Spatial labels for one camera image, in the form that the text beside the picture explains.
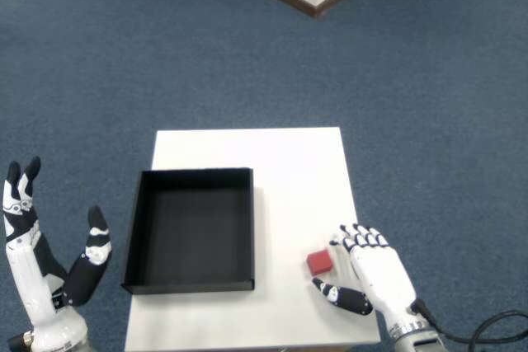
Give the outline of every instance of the robot finger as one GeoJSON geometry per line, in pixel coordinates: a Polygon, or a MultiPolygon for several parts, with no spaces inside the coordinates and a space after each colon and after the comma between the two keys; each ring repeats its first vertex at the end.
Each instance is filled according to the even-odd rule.
{"type": "Polygon", "coordinates": [[[365,246],[369,246],[369,244],[367,243],[367,241],[360,235],[360,234],[357,234],[354,239],[350,239],[348,237],[345,237],[343,238],[343,243],[342,245],[345,247],[346,251],[348,251],[349,253],[352,251],[352,249],[354,249],[356,246],[358,247],[365,247],[365,246]]]}
{"type": "Polygon", "coordinates": [[[105,217],[98,206],[93,206],[88,212],[90,234],[86,242],[86,257],[94,265],[104,264],[111,253],[110,230],[105,217]]]}
{"type": "Polygon", "coordinates": [[[366,234],[366,241],[371,247],[379,246],[378,241],[372,234],[366,234]]]}
{"type": "Polygon", "coordinates": [[[354,238],[357,234],[359,234],[359,232],[354,227],[345,226],[344,224],[342,224],[341,226],[339,226],[339,228],[350,238],[354,238]]]}
{"type": "Polygon", "coordinates": [[[37,177],[39,171],[40,158],[33,157],[18,182],[18,192],[22,200],[31,200],[33,198],[33,180],[37,177]]]}
{"type": "Polygon", "coordinates": [[[369,233],[369,230],[367,230],[365,227],[359,225],[359,224],[354,224],[354,228],[358,231],[359,234],[361,234],[363,236],[363,238],[366,239],[366,236],[367,234],[369,233]]]}
{"type": "Polygon", "coordinates": [[[3,186],[3,211],[8,214],[21,214],[21,199],[16,188],[20,178],[20,165],[13,161],[9,164],[7,178],[3,186]]]}
{"type": "Polygon", "coordinates": [[[336,307],[361,315],[368,315],[373,310],[372,304],[362,292],[332,284],[325,284],[319,278],[313,278],[312,282],[327,300],[336,307]]]}
{"type": "Polygon", "coordinates": [[[110,233],[98,206],[88,212],[90,235],[85,251],[75,260],[63,286],[65,305],[79,306],[93,295],[111,258],[110,233]]]}
{"type": "Polygon", "coordinates": [[[381,235],[381,233],[378,230],[376,230],[374,227],[368,227],[367,229],[369,230],[370,234],[374,236],[379,246],[387,247],[389,245],[385,237],[381,235]]]}

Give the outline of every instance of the white tabletop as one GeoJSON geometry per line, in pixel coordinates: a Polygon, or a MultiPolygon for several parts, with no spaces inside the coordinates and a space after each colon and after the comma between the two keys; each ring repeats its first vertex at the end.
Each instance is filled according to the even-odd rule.
{"type": "MultiPolygon", "coordinates": [[[[329,304],[305,262],[356,222],[339,128],[158,131],[153,169],[210,167],[253,168],[256,288],[133,296],[125,350],[378,342],[374,313],[329,304]]],[[[329,250],[321,278],[358,289],[345,252],[329,250]]]]}

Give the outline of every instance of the white robotic hand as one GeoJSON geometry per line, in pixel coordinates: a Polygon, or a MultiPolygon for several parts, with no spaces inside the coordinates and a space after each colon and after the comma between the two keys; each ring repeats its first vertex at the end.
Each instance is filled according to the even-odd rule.
{"type": "Polygon", "coordinates": [[[389,334],[395,338],[407,330],[427,327],[427,321],[410,309],[417,296],[396,250],[374,228],[354,224],[341,226],[341,230],[346,234],[341,244],[350,254],[366,297],[383,314],[389,334]]]}
{"type": "Polygon", "coordinates": [[[348,311],[368,314],[372,308],[383,314],[387,331],[398,352],[446,352],[438,333],[429,322],[411,309],[417,300],[413,284],[398,253],[375,228],[354,224],[341,226],[346,234],[331,245],[342,245],[363,292],[313,282],[327,300],[348,311]]]}
{"type": "Polygon", "coordinates": [[[85,251],[67,272],[54,258],[33,207],[33,180],[40,159],[31,160],[21,176],[9,166],[3,191],[6,253],[16,288],[33,330],[8,341],[11,350],[75,351],[87,347],[87,326],[72,306],[84,304],[111,257],[108,227],[98,207],[90,209],[90,235],[85,251]]]}

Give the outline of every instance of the open box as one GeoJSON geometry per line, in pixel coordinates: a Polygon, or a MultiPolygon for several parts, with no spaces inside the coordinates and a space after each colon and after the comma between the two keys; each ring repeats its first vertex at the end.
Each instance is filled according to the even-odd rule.
{"type": "Polygon", "coordinates": [[[253,290],[254,279],[252,169],[141,173],[126,290],[253,290]]]}

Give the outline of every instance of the robot wrist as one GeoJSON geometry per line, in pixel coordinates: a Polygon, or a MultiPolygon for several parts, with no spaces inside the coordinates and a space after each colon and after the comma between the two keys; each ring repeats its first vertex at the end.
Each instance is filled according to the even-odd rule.
{"type": "Polygon", "coordinates": [[[447,352],[435,330],[407,333],[394,342],[395,352],[447,352]]]}
{"type": "Polygon", "coordinates": [[[416,331],[424,331],[430,329],[429,322],[423,318],[416,318],[415,321],[407,321],[404,323],[395,323],[389,329],[390,338],[399,340],[403,336],[416,331]]]}

